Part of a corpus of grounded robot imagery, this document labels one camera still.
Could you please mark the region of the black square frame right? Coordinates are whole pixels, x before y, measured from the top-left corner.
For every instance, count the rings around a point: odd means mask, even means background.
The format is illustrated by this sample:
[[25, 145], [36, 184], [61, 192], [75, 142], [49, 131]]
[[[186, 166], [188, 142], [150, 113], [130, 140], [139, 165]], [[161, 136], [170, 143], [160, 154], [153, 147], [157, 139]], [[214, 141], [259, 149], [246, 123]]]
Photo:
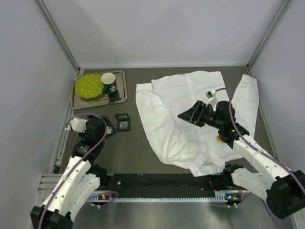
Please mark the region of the black square frame right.
[[128, 113], [121, 113], [115, 115], [117, 119], [117, 131], [130, 131], [130, 118]]

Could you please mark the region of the round clear blue brooch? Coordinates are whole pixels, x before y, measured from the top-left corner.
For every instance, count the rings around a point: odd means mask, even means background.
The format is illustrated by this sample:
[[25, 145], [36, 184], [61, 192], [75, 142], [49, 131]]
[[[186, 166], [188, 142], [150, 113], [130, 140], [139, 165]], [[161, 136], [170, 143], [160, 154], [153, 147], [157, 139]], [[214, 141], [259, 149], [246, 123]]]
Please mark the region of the round clear blue brooch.
[[121, 121], [119, 124], [120, 129], [128, 129], [129, 128], [129, 122], [128, 121]]

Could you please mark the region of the black square frame left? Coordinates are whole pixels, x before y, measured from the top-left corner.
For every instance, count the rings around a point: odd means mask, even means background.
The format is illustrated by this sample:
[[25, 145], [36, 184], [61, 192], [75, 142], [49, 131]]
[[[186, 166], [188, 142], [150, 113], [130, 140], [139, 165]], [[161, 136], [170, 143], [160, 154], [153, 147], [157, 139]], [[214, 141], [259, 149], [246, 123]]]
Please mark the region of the black square frame left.
[[112, 129], [112, 133], [111, 134], [107, 134], [106, 133], [106, 137], [105, 138], [109, 138], [110, 136], [112, 136], [113, 134], [116, 133], [116, 129], [114, 128], [114, 126], [111, 124], [109, 118], [107, 116], [102, 116], [102, 119], [104, 120], [104, 122], [106, 123], [106, 128], [110, 127]]

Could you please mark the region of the white cup dark base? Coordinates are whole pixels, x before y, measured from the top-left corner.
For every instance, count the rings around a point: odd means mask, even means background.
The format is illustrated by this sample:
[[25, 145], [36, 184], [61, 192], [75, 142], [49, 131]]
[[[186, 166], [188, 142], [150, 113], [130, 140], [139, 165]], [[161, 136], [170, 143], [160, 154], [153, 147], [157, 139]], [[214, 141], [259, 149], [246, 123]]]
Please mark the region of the white cup dark base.
[[117, 90], [116, 76], [113, 73], [105, 73], [101, 76], [103, 84], [103, 93], [112, 94]]

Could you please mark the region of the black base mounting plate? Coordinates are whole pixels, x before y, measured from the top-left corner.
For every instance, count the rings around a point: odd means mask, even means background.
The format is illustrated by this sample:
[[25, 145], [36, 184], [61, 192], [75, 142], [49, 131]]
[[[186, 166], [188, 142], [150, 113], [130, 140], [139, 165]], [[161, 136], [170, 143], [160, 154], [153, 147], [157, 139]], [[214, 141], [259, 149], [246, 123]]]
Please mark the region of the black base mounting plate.
[[240, 193], [221, 175], [194, 177], [192, 174], [113, 174], [108, 175], [99, 191], [117, 191], [119, 197], [211, 197], [216, 191]]

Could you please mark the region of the green polka dot plate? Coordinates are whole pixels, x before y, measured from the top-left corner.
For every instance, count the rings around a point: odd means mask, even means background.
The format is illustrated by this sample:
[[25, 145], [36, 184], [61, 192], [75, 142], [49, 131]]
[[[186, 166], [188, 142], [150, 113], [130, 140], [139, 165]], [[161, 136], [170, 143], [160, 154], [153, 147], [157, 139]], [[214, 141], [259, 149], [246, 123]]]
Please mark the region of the green polka dot plate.
[[87, 74], [76, 81], [76, 94], [84, 99], [94, 99], [103, 93], [101, 75], [97, 73]]

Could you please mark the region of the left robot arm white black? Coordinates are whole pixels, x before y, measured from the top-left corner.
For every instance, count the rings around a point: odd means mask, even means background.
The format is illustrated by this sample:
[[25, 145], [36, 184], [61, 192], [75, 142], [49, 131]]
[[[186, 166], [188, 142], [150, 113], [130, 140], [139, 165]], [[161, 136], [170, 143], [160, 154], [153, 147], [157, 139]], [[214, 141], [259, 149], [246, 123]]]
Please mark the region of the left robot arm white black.
[[107, 124], [96, 115], [87, 113], [70, 118], [66, 130], [78, 132], [81, 140], [73, 148], [68, 165], [50, 195], [40, 206], [34, 206], [30, 218], [35, 229], [71, 229], [75, 218], [101, 184], [101, 168], [93, 163], [101, 153]]

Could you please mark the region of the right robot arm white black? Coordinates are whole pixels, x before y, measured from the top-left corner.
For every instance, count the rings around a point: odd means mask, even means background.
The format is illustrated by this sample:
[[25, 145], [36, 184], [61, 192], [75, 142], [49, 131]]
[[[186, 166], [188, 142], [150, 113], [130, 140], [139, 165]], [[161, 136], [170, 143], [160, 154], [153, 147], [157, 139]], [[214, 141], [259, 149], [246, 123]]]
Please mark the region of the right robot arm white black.
[[279, 219], [304, 209], [304, 173], [300, 170], [294, 172], [271, 157], [235, 121], [234, 115], [235, 110], [229, 101], [218, 102], [215, 109], [197, 101], [177, 117], [198, 127], [209, 125], [216, 128], [220, 139], [257, 171], [252, 173], [243, 166], [227, 166], [222, 172], [227, 183], [243, 187], [258, 196]]

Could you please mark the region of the silver metal tray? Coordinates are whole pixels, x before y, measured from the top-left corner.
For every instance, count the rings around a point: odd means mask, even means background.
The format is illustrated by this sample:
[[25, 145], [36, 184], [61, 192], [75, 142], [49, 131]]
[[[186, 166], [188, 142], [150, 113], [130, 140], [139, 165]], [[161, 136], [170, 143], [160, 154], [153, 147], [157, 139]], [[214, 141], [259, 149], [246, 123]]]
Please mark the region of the silver metal tray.
[[79, 110], [126, 101], [128, 95], [124, 71], [116, 70], [111, 73], [115, 76], [112, 88], [102, 83], [103, 73], [90, 73], [75, 78], [72, 83], [72, 108]]

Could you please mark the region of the sparkly snowflake brooch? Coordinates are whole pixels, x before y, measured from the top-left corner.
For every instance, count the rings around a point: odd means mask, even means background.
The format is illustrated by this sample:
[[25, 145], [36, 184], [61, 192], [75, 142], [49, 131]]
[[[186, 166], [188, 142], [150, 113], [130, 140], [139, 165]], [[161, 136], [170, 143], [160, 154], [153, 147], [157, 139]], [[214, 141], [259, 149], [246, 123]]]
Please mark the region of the sparkly snowflake brooch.
[[112, 129], [111, 129], [110, 127], [107, 127], [106, 133], [107, 133], [107, 134], [111, 134], [111, 133], [112, 133]]

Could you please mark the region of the black square frame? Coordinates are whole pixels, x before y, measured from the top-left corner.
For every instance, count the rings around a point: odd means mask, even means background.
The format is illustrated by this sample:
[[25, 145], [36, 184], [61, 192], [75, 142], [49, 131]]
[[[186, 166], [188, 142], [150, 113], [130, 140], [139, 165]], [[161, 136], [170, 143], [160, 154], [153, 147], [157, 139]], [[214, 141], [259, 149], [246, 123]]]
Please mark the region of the black square frame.
[[117, 119], [117, 131], [130, 131], [130, 118], [128, 113], [121, 113], [115, 115]]
[[106, 137], [105, 138], [109, 138], [110, 136], [112, 136], [113, 134], [116, 133], [116, 129], [114, 128], [114, 126], [111, 124], [109, 118], [107, 116], [102, 116], [102, 119], [104, 120], [104, 122], [106, 123], [106, 128], [110, 127], [112, 129], [112, 133], [111, 134], [107, 134], [106, 133]]

